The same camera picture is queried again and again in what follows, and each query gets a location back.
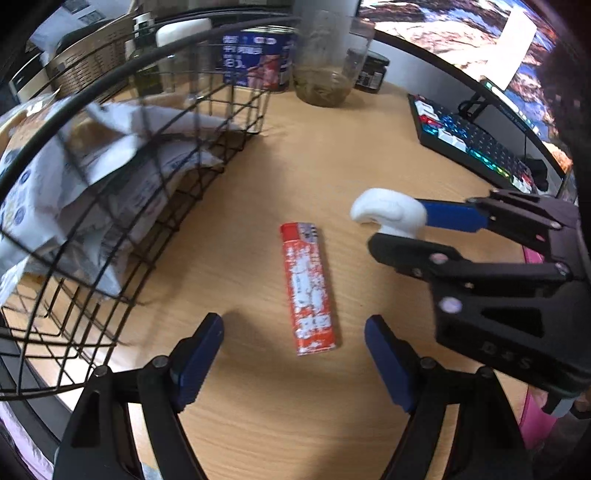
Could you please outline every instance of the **white bottle cap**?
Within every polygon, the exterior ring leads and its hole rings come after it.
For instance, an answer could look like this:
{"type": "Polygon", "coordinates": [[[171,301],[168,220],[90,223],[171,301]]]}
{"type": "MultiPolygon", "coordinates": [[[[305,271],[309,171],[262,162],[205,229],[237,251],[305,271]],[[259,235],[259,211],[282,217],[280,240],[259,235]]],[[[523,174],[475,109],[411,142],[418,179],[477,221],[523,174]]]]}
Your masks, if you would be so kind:
{"type": "Polygon", "coordinates": [[[416,238],[427,223],[427,210],[421,202],[403,193],[369,189],[353,203],[351,218],[359,223],[379,223],[379,233],[416,238]]]}
{"type": "Polygon", "coordinates": [[[165,25],[156,32],[156,45],[161,47],[195,33],[211,30],[212,21],[208,18],[197,18],[165,25]]]}

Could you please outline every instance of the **wicker basket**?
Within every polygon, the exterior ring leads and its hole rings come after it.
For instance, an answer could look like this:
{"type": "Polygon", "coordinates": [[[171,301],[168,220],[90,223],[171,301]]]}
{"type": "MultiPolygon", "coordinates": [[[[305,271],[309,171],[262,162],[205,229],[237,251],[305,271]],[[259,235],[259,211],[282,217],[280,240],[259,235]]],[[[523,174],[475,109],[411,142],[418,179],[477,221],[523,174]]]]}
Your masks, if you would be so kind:
{"type": "MultiPolygon", "coordinates": [[[[133,15],[123,15],[101,27],[53,58],[47,72],[54,90],[63,98],[89,86],[106,72],[125,63],[125,41],[133,33],[133,15]]],[[[104,92],[99,100],[114,95],[127,86],[122,79],[104,92]]]]}

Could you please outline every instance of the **blue gripper pad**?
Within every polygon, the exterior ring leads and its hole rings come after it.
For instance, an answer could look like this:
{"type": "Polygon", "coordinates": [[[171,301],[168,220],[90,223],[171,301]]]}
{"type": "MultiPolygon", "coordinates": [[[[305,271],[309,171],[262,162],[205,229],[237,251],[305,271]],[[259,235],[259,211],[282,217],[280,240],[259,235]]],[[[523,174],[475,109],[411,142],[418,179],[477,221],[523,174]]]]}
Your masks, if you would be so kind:
{"type": "Polygon", "coordinates": [[[172,400],[178,413],[197,398],[223,337],[222,317],[208,313],[193,336],[181,340],[171,353],[172,400]]]}
{"type": "Polygon", "coordinates": [[[419,200],[427,209],[427,225],[475,233],[487,228],[488,217],[467,203],[419,200]]]}
{"type": "Polygon", "coordinates": [[[420,358],[413,348],[399,340],[380,315],[365,323],[365,344],[392,401],[407,413],[414,411],[420,358]]]}

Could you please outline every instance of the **red and white lighter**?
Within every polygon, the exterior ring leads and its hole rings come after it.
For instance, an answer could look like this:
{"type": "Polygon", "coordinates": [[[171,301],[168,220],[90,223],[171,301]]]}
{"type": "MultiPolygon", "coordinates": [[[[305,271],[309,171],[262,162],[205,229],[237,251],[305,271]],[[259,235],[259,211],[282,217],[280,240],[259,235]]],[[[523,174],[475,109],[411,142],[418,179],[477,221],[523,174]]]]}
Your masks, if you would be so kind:
{"type": "Polygon", "coordinates": [[[312,223],[281,225],[291,321],[298,355],[336,348],[330,302],[312,223]]]}

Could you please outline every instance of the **glass jar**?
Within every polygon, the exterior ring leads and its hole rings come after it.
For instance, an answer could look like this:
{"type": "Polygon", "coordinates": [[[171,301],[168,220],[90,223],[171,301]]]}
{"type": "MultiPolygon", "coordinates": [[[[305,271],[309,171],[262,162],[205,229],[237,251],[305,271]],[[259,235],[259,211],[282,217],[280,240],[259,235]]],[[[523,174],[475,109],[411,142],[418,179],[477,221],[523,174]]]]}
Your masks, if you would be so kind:
{"type": "Polygon", "coordinates": [[[319,10],[302,22],[293,63],[296,95],[311,105],[335,107],[350,94],[374,39],[375,24],[319,10]]]}

